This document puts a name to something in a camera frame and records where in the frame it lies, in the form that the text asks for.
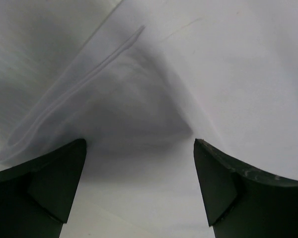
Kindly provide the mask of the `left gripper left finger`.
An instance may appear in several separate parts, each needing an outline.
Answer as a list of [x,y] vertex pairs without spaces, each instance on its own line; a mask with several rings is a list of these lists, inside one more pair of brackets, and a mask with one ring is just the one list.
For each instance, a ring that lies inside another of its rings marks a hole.
[[86,158],[77,139],[0,172],[0,238],[58,238],[67,223]]

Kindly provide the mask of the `white t shirt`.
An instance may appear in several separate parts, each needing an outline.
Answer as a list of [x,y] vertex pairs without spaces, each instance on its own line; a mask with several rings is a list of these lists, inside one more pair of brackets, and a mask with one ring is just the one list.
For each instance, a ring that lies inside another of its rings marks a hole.
[[0,168],[77,138],[61,237],[214,237],[195,139],[298,180],[298,0],[0,0]]

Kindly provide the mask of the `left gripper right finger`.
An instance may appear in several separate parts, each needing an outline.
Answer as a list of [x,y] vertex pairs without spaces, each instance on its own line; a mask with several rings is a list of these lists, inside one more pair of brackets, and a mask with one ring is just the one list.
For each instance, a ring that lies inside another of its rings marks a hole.
[[298,181],[258,169],[202,139],[194,162],[218,238],[298,238]]

